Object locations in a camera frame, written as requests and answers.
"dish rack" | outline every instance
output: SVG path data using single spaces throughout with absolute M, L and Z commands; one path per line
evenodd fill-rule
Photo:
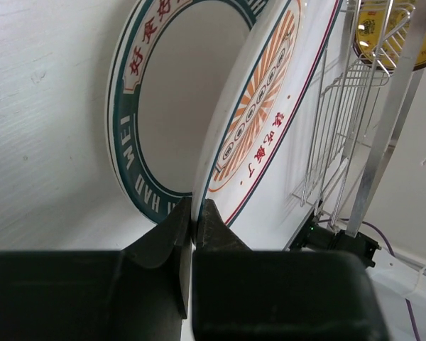
M 339 213 L 359 184 L 346 224 L 346 234 L 351 237 L 356 236 L 363 222 L 422 77 L 422 69 L 413 69 L 426 33 L 426 0 L 418 0 L 416 5 L 413 2 L 344 0 L 344 27 L 351 28 L 341 46 L 344 69 L 330 84 L 323 84 L 328 47 L 317 67 L 320 86 L 316 90 L 309 158 L 303 182 L 291 195 L 301 206 L 313 206 L 315 215 L 329 216 L 329 228 L 337 230 Z M 406 16 L 387 32 L 392 10 L 406 11 Z M 355 57 L 353 51 L 359 15 L 366 11 L 384 12 L 372 61 L 364 55 Z M 382 63 L 384 58 L 391 68 Z M 376 108 L 377 101 L 384 103 L 382 110 Z M 373 139 L 366 143 L 369 135 Z M 353 179 L 350 170 L 358 148 L 367 149 L 368 156 L 358 177 Z M 330 210 L 325 208 L 326 202 L 334 203 Z

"white cable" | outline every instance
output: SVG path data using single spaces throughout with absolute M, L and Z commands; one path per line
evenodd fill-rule
M 408 297 L 408 296 L 410 296 L 410 295 L 412 295 L 416 292 L 416 290 L 418 289 L 418 286 L 420 286 L 421 278 L 425 274 L 425 271 L 426 271 L 426 265 L 418 271 L 417 283 L 415 284 L 415 287 L 413 288 L 413 290 L 411 290 L 411 291 L 409 291 L 408 293 L 405 294 L 405 297 Z

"decorative plate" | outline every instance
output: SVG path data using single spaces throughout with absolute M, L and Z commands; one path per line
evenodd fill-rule
M 106 135 L 121 189 L 150 220 L 191 195 L 208 124 L 267 0 L 142 0 L 116 47 Z
M 393 10 L 390 13 L 388 27 L 386 33 L 392 31 L 397 25 L 400 25 L 408 14 L 408 9 L 411 7 L 410 4 L 415 5 L 416 0 L 396 0 L 393 5 Z M 381 31 L 385 11 L 363 11 L 359 16 L 359 25 L 355 33 L 354 50 L 355 53 L 363 58 L 363 61 L 368 64 L 372 64 L 373 56 L 372 51 L 378 43 L 378 37 Z M 388 57 L 396 64 L 398 62 L 398 56 L 402 52 L 402 46 L 404 45 L 405 32 L 408 30 L 409 23 L 404 26 L 405 30 L 400 30 L 400 36 L 396 34 L 395 39 L 389 39 L 383 44 L 382 49 L 388 54 Z M 381 62 L 389 70 L 394 69 L 393 63 L 386 57 L 381 58 Z M 426 36 L 421 47 L 421 52 L 418 55 L 415 63 L 414 70 L 423 69 L 426 67 Z
M 236 219 L 295 117 L 340 4 L 340 0 L 323 1 L 322 6 L 300 0 L 268 3 L 237 58 L 209 126 L 197 170 L 192 220 L 199 219 L 205 198 L 216 202 L 226 224 Z

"yellow plate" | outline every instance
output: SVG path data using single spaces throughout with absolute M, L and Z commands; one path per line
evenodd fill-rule
M 406 19 L 407 16 L 407 10 L 412 9 L 411 5 L 408 4 L 414 4 L 416 5 L 416 0 L 396 0 L 393 5 L 393 10 L 390 13 L 390 20 L 388 22 L 388 27 L 386 33 L 393 30 L 397 25 L 400 25 L 403 23 L 403 21 Z M 375 9 L 384 7 L 382 5 L 374 6 Z M 364 3 L 364 8 L 370 8 L 370 5 L 366 5 L 366 2 Z M 372 50 L 376 47 L 378 42 L 378 36 L 381 31 L 382 23 L 383 23 L 383 16 L 385 14 L 384 10 L 380 11 L 362 11 L 360 13 L 359 17 L 359 25 L 356 30 L 355 34 L 355 42 L 354 42 L 354 50 L 358 56 L 362 55 L 363 61 L 365 63 L 372 63 L 373 56 L 371 54 Z M 403 38 L 405 38 L 405 32 L 408 30 L 409 23 L 406 23 L 404 25 L 404 29 L 399 29 L 399 33 Z M 383 49 L 388 54 L 390 59 L 395 62 L 395 64 L 398 63 L 398 56 L 395 54 L 395 52 L 399 53 L 402 50 L 402 46 L 404 43 L 403 38 L 401 38 L 397 33 L 394 35 L 395 39 L 390 38 L 387 42 L 383 44 Z M 392 70 L 394 68 L 394 65 L 392 62 L 386 57 L 382 56 L 381 62 L 385 67 L 389 70 Z M 423 41 L 423 45 L 421 47 L 421 52 L 418 55 L 417 62 L 415 63 L 414 70 L 423 69 L 426 67 L 426 36 L 425 40 Z

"orange sunburst pattern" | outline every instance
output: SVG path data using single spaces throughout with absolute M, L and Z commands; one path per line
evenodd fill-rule
M 288 69 L 297 22 L 294 13 L 287 10 L 267 42 L 226 133 L 210 192 L 221 189 L 232 178 L 260 134 Z

